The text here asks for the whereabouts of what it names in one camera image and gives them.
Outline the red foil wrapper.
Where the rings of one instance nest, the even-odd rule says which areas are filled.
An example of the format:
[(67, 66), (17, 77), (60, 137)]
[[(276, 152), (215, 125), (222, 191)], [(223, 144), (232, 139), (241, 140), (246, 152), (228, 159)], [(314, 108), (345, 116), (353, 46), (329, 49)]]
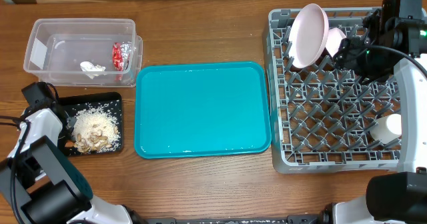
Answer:
[(112, 61), (117, 71), (124, 71), (127, 69), (132, 51), (131, 42), (115, 42), (113, 44)]

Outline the pink plate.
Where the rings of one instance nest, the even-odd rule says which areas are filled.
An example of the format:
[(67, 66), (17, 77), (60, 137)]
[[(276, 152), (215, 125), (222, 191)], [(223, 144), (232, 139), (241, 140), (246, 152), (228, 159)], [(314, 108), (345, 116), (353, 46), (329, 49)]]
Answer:
[(326, 47), (328, 30), (328, 17), (319, 5), (310, 3), (300, 10), (288, 38), (288, 54), (295, 68), (306, 68), (319, 59)]

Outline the rice and food scraps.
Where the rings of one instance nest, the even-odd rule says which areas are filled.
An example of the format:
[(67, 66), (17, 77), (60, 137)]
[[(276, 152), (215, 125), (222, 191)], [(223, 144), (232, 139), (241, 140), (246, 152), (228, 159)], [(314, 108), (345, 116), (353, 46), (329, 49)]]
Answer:
[(73, 148), (80, 154), (117, 151), (121, 145), (119, 119), (105, 105), (87, 107), (74, 116)]

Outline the white tissue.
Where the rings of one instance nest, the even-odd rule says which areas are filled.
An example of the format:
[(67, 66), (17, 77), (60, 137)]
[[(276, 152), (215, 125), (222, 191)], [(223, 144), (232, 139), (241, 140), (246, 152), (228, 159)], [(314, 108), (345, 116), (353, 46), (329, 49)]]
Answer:
[(100, 65), (94, 65), (93, 63), (89, 62), (89, 61), (83, 61), (80, 63), (80, 67), (81, 70), (86, 72), (86, 75), (90, 78), (93, 79), (94, 77), (98, 77), (99, 74), (91, 74), (91, 72), (103, 72), (105, 71), (105, 67), (104, 66), (100, 66)]

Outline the pink bowl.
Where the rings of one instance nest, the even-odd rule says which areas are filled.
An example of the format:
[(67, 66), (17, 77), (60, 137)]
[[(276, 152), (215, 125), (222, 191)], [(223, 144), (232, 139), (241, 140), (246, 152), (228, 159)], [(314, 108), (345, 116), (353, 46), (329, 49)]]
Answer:
[(326, 51), (333, 57), (340, 48), (340, 43), (346, 38), (346, 34), (339, 28), (335, 27), (328, 31), (328, 39), (326, 41)]

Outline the orange carrot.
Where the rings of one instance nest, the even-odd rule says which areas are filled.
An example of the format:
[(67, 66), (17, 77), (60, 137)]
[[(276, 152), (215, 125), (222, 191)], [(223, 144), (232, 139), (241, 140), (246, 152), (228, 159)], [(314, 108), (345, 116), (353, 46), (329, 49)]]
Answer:
[(68, 141), (68, 142), (66, 142), (66, 144), (65, 144), (65, 147), (67, 147), (67, 148), (71, 148), (71, 147), (73, 147), (74, 146), (74, 142), (72, 142), (72, 141)]

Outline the small white cup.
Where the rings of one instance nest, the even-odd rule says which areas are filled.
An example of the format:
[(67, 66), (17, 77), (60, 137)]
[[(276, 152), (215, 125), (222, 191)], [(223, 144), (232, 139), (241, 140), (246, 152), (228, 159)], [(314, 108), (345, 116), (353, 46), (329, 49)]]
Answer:
[(402, 118), (400, 114), (391, 114), (375, 120), (370, 135), (375, 141), (387, 144), (402, 134)]

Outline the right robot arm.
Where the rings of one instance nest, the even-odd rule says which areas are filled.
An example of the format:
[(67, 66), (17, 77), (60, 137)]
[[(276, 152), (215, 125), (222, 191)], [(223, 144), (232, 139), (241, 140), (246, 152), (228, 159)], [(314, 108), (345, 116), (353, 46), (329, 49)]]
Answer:
[(365, 195), (331, 204), (318, 223), (426, 222), (426, 21), (422, 0), (383, 0), (365, 17), (366, 34), (326, 43), (337, 69), (352, 70), (360, 83), (398, 84), (400, 113), (368, 128), (383, 144), (401, 142), (395, 173), (371, 178)]

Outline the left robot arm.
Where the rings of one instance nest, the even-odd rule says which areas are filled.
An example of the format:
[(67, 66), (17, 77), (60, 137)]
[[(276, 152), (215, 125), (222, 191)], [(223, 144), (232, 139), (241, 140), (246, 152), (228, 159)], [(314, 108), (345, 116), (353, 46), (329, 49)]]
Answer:
[(1, 116), (20, 134), (1, 161), (1, 194), (18, 223), (143, 223), (125, 205), (93, 194), (86, 178), (68, 160), (75, 118), (61, 106), (56, 88), (34, 82), (22, 93), (29, 106), (20, 117)]

